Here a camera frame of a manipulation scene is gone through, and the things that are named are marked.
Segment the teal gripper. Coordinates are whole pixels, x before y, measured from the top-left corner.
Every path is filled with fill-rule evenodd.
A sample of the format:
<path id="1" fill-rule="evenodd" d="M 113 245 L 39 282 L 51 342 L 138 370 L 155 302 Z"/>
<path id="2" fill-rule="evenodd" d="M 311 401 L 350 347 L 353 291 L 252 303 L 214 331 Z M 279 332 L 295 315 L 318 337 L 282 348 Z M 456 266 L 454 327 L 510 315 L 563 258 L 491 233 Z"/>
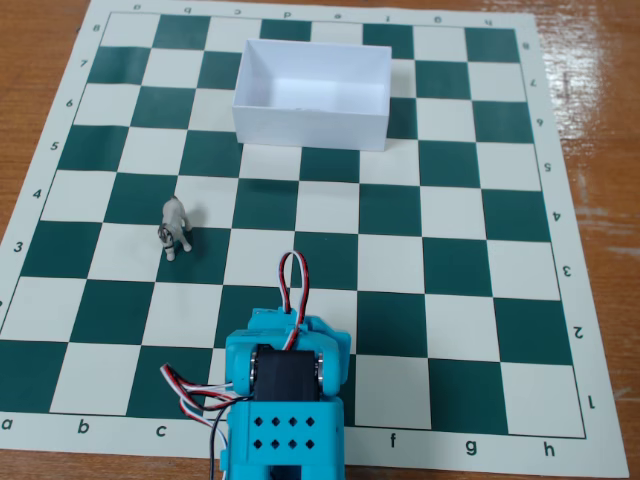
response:
<path id="1" fill-rule="evenodd" d="M 249 320 L 250 330 L 268 330 L 269 334 L 279 337 L 275 348 L 284 350 L 290 340 L 292 331 L 296 325 L 299 314 L 295 309 L 286 311 L 283 307 L 277 309 L 256 308 Z M 300 348 L 302 341 L 309 339 L 312 333 L 317 333 L 331 338 L 337 343 L 338 352 L 345 356 L 350 353 L 351 336 L 348 332 L 338 331 L 329 326 L 320 317 L 305 315 L 302 324 L 298 328 L 297 336 L 290 350 Z"/>

